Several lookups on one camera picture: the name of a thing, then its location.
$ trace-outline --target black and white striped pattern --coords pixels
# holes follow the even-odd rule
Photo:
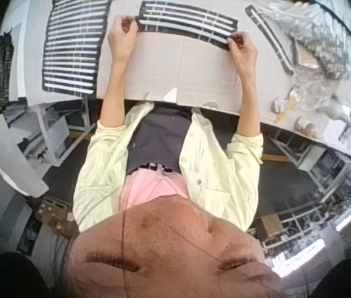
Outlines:
[[[54,0],[43,55],[43,90],[96,97],[111,0]]]
[[[263,19],[263,17],[258,13],[255,7],[252,5],[245,8],[245,13],[252,19],[255,25],[261,30],[267,40],[270,42],[271,46],[276,52],[281,65],[283,66],[285,72],[288,75],[294,74],[294,66],[291,60],[288,58],[285,49],[281,46],[281,43],[277,39],[276,35],[273,33],[272,29],[269,27],[268,23]]]
[[[136,19],[142,32],[185,35],[224,50],[229,49],[229,35],[237,31],[236,19],[200,7],[165,1],[143,1]]]

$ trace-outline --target small container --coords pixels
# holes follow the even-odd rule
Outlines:
[[[300,117],[295,122],[295,129],[308,138],[319,138],[319,131],[307,118]]]

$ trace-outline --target woman's left hand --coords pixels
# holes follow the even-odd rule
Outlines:
[[[132,16],[117,16],[108,36],[114,65],[127,66],[137,37],[138,25]]]

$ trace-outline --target eye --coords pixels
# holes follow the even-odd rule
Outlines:
[[[241,258],[241,259],[230,259],[227,261],[222,262],[218,266],[218,269],[220,270],[233,270],[237,267],[241,267],[245,264],[254,262],[255,260],[253,258]]]
[[[86,256],[86,261],[89,263],[104,263],[108,264],[109,266],[124,269],[131,272],[137,272],[140,269],[140,266],[138,266],[131,260],[126,260],[124,258],[115,258],[112,255],[103,251],[94,251],[88,253]]]

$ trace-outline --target belt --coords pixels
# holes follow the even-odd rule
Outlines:
[[[144,163],[144,164],[140,165],[138,168],[133,169],[130,174],[132,174],[133,172],[137,171],[138,169],[150,169],[152,171],[161,171],[162,170],[162,171],[164,171],[166,173],[172,173],[173,172],[172,169],[167,168],[166,166],[161,165],[160,163]]]

